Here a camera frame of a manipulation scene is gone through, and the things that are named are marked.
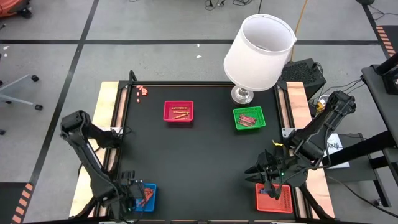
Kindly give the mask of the wooden side board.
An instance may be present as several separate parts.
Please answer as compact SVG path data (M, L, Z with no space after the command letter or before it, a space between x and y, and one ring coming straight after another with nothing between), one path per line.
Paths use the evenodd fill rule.
M297 129L306 127L306 125L311 122L312 117L310 115L303 83L287 82L287 96L289 97L289 105L292 111L294 126ZM309 192L322 209L329 216L335 218L324 170L309 170L306 184ZM299 217L309 218L310 215L312 215L313 218L318 218L313 209L305 208L304 197L299 188L296 188L295 192L297 193Z
M101 84L95 112L91 117L92 123L100 128L109 129L111 127L118 85L118 82L103 82ZM85 168L82 167L78 175L75 194L69 213L70 217L80 213L91 200L93 194L91 192L90 182L90 176Z

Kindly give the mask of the green plastic basket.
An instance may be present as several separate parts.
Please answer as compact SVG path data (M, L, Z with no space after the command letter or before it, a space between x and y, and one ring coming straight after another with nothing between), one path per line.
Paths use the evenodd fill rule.
M252 127L245 127L239 125L238 120L239 120L239 115L241 114L245 114L246 116L250 116L257 119L255 125ZM248 130L248 129L259 129L266 126L264 114L260 106L236 108L233 110L233 116L234 116L235 126L238 131Z

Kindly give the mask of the red plastic basket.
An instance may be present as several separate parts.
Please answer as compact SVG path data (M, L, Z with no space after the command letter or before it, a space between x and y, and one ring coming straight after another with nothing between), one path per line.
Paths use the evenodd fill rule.
M189 107L189 110L172 110L171 107ZM172 119L180 114L173 114L172 111L189 111L186 119ZM164 103L164 121L168 123L190 123L193 121L193 101L166 101Z

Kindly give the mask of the blue plastic basket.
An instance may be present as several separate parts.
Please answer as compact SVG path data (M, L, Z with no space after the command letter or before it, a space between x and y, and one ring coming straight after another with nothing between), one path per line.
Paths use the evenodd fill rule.
M154 195L152 196L152 198L149 200L149 202L144 207L141 207L138 205L138 203L144 198L144 192L145 192L146 187L153 188ZM135 205L133 206L133 209L136 212L153 212L155 210L155 198L156 198L156 193L157 193L157 186L155 184L138 183L137 190L138 190L138 193L134 197Z

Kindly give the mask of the black perforated box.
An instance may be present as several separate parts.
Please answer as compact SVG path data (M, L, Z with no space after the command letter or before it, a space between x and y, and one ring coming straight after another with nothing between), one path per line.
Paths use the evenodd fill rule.
M286 88L287 82L302 82L309 100L324 86L326 80L323 76L322 66L318 62L314 62L312 58L308 58L285 65L278 84L282 84Z

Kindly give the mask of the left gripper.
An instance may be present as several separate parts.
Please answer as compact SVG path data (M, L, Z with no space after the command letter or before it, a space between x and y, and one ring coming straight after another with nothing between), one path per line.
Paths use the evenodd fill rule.
M138 206L138 200L145 198L144 183L142 180L135 179L134 171L121 173L119 178L119 203L120 219L124 220L128 215L133 214Z

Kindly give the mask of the orange plastic basket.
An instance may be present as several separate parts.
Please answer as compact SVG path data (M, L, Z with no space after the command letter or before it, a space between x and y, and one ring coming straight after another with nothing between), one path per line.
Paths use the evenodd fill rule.
M269 194L260 194L263 189L262 184L256 184L256 208L260 212L276 212L276 213L292 213L293 203L292 194L289 185L282 186L282 193L276 200L271 198Z

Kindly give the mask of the orange round object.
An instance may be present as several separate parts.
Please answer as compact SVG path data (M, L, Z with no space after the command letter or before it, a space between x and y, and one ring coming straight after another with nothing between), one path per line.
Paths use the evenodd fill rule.
M0 0L0 17L20 15L30 19L32 13L29 10L30 0Z

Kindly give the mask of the white shade silver table lamp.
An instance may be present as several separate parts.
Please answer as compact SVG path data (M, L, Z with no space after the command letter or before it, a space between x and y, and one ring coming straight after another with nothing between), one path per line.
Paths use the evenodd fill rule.
M233 101L248 105L255 92L274 87L296 41L292 28L278 17L245 18L223 62L225 74L234 83Z

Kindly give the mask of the black side desk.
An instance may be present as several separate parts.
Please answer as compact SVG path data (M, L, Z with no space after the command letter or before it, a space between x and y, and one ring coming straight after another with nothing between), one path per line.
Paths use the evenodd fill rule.
M343 148L330 156L336 166L373 152L383 155L369 158L372 170L390 168L398 185L398 53L380 65L371 65L361 70L361 79L367 86L387 130L352 146Z

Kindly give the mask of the white paper sheet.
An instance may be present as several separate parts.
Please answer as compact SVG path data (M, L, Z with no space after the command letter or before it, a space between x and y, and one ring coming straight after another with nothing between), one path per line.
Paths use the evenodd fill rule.
M327 140L327 146L328 146L329 155L332 155L333 153L336 153L343 149L340 137L336 133L330 135L330 137ZM350 167L349 162L344 162L342 164L331 166L330 169L341 169L349 167Z

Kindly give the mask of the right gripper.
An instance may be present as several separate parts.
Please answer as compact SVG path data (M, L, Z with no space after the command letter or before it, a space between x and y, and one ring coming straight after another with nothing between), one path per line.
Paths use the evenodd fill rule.
M256 164L245 170L244 173L257 173L256 175L246 177L245 180L262 184L264 189L269 191L268 194L271 198L275 198L277 200L280 197L280 194L282 193L282 185L285 180L282 174L282 164L276 156L265 150L258 155Z

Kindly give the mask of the grey office chair base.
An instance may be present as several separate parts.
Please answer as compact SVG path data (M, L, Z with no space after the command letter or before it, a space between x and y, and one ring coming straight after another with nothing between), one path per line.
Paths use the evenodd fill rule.
M37 75L29 74L8 84L3 84L3 81L0 80L0 101L7 104L14 102L22 103L34 107L35 110L43 110L42 105L19 98L21 92L25 92L24 87L27 87L30 90L30 84L38 82L39 80L40 78Z

